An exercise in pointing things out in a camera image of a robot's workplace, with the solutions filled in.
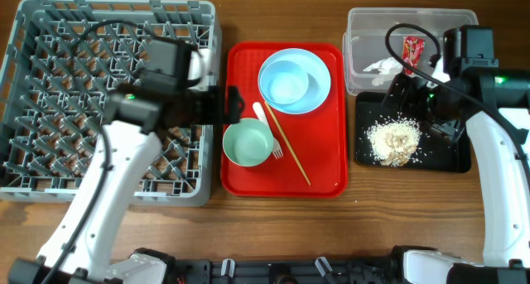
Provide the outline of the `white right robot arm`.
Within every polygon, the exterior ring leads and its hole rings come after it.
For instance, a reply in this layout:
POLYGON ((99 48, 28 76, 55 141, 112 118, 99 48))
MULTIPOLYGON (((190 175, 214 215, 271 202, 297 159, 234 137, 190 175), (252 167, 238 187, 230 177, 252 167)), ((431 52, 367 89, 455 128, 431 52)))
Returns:
POLYGON ((436 250, 402 254, 409 283, 529 281, 529 73, 468 68, 446 83, 398 74, 384 103, 430 124, 464 124, 479 166, 485 235, 480 263, 436 250))

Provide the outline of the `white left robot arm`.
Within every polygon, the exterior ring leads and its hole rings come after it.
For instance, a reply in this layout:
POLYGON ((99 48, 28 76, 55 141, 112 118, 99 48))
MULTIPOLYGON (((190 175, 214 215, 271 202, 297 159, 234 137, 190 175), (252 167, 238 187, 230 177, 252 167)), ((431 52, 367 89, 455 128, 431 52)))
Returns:
POLYGON ((237 123, 245 102, 235 86, 206 91, 122 84, 108 95, 88 170, 64 218, 33 260, 18 258, 10 283, 167 283, 176 260, 140 249, 113 263, 125 212, 172 128, 237 123))

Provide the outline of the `rice food leftovers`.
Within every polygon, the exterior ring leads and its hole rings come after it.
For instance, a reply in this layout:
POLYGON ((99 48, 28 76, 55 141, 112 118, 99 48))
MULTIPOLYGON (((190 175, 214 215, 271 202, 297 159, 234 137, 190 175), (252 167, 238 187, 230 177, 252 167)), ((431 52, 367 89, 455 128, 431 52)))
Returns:
POLYGON ((422 132, 417 121, 410 118, 375 123, 366 131, 370 155, 382 166, 404 166, 416 153, 422 132))

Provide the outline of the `light blue bowl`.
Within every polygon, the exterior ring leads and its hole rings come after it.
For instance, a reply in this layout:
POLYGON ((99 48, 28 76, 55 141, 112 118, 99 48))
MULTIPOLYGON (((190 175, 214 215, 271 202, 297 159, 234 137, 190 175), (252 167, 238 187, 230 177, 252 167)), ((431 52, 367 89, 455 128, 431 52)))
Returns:
POLYGON ((264 96, 276 104, 300 100, 309 87, 309 77, 297 63, 289 60, 272 62, 262 72, 259 86, 264 96))

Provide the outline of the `white tissue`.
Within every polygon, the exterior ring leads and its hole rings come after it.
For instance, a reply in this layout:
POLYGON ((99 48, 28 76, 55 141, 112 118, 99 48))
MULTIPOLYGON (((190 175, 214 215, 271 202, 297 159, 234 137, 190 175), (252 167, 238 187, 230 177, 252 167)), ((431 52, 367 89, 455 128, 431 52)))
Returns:
POLYGON ((380 75, 396 75, 402 72, 403 66, 393 57, 378 60, 365 67, 363 72, 376 70, 380 75))

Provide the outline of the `red snack wrapper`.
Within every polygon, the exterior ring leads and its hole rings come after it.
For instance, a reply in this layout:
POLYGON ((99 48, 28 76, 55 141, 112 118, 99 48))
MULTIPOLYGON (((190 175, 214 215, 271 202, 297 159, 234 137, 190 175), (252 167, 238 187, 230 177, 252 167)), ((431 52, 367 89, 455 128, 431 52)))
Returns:
POLYGON ((403 39, 402 58, 416 69, 425 49, 425 41, 415 36, 405 36, 403 39))

